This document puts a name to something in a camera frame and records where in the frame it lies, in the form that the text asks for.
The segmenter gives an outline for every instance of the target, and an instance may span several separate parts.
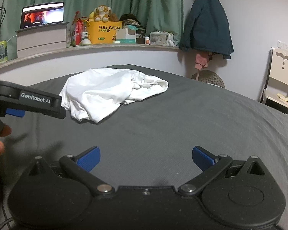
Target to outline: plush toy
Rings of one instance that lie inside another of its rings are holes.
[[[115,13],[112,13],[112,10],[109,11],[109,21],[119,22],[119,19]]]
[[[93,12],[90,13],[90,15],[88,16],[88,22],[94,21],[94,17],[95,17],[95,13],[94,13],[94,11],[93,11]]]
[[[108,22],[110,7],[106,5],[100,5],[94,9],[94,21],[95,22]]]

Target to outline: gray bed sheet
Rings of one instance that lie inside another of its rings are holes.
[[[122,105],[100,123],[64,120],[37,113],[2,121],[13,133],[4,139],[0,173],[11,189],[32,157],[48,162],[99,146],[101,161],[92,174],[119,185],[179,185],[201,173],[191,151],[200,145],[237,160],[259,156],[286,197],[280,226],[288,230],[288,116],[242,95],[153,69],[141,71],[169,83],[168,90],[142,102]],[[67,78],[33,87],[59,94]]]

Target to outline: dark green jacket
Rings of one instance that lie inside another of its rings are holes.
[[[220,53],[231,59],[233,46],[229,23],[219,0],[195,0],[184,26],[180,49]]]

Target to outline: shelf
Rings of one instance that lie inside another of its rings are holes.
[[[130,48],[133,50],[160,50],[160,51],[177,51],[179,50],[178,47],[165,47],[165,46],[157,46],[157,45],[142,45],[142,44],[94,44],[94,45],[87,45],[87,46],[76,46],[76,47],[66,47],[63,49],[58,49],[58,50],[53,50],[53,51],[48,51],[45,53],[38,53],[38,54],[34,54],[31,56],[27,56],[24,58],[17,58],[17,59],[13,59],[13,60],[9,60],[7,62],[4,62],[2,64],[0,64],[0,69],[3,67],[7,67],[10,66],[12,64],[16,64],[19,63],[21,61],[25,61],[25,60],[29,60],[29,59],[34,59],[34,58],[38,58],[41,56],[46,56],[49,55],[49,58],[51,58],[51,55],[54,55],[56,53],[73,53],[77,54],[77,52],[79,51],[89,51],[90,49],[94,50],[94,49],[104,49],[104,51],[109,51],[109,48],[111,48],[111,50],[115,50],[115,48]]]

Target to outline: blue gripper pad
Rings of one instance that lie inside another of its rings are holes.
[[[90,172],[100,161],[100,149],[92,147],[76,156],[76,164]]]
[[[6,114],[15,116],[15,117],[24,117],[25,111],[7,108]]]
[[[202,170],[205,171],[209,167],[215,164],[214,158],[217,158],[216,156],[212,155],[208,151],[207,153],[211,154],[209,156],[207,153],[201,150],[202,148],[200,146],[195,146],[192,151],[192,158],[193,162]]]

